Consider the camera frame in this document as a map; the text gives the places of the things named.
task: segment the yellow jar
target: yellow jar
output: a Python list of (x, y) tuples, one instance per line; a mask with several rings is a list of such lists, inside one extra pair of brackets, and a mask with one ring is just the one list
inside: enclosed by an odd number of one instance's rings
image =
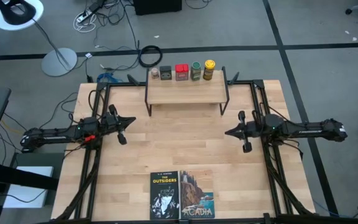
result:
[(204, 69), (203, 78), (205, 80), (211, 80), (212, 75), (214, 73), (214, 69), (215, 69), (215, 62), (213, 60), (205, 61), (205, 69)]

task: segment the power strip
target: power strip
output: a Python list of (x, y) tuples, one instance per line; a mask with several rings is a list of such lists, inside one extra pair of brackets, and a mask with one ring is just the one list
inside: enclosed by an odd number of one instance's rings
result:
[(89, 18), (90, 16), (92, 16), (92, 12), (87, 9), (86, 12), (85, 12), (85, 16), (84, 15), (81, 15), (80, 17), (77, 18), (77, 22), (83, 22), (85, 19)]

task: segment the black box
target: black box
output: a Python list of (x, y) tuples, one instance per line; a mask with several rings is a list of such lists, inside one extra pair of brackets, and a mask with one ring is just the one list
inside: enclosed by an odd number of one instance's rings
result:
[(172, 79), (171, 66), (160, 66), (160, 77), (161, 80), (171, 80)]
[(134, 6), (138, 16), (177, 12), (181, 10), (181, 0), (134, 0)]

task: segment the wooden shelf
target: wooden shelf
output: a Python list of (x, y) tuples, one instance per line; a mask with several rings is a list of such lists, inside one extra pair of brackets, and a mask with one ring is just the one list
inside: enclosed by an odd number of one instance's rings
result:
[(225, 103), (227, 101), (224, 72), (215, 70), (212, 80), (202, 77), (193, 81), (176, 81), (175, 71), (172, 71), (172, 80), (153, 79), (148, 73), (147, 102), (150, 105), (176, 103)]

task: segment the book cover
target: book cover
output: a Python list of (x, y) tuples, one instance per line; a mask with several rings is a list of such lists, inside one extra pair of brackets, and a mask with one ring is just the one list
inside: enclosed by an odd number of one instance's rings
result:
[(211, 170), (180, 171), (181, 219), (215, 218)]
[(150, 219), (179, 219), (178, 171), (150, 174)]

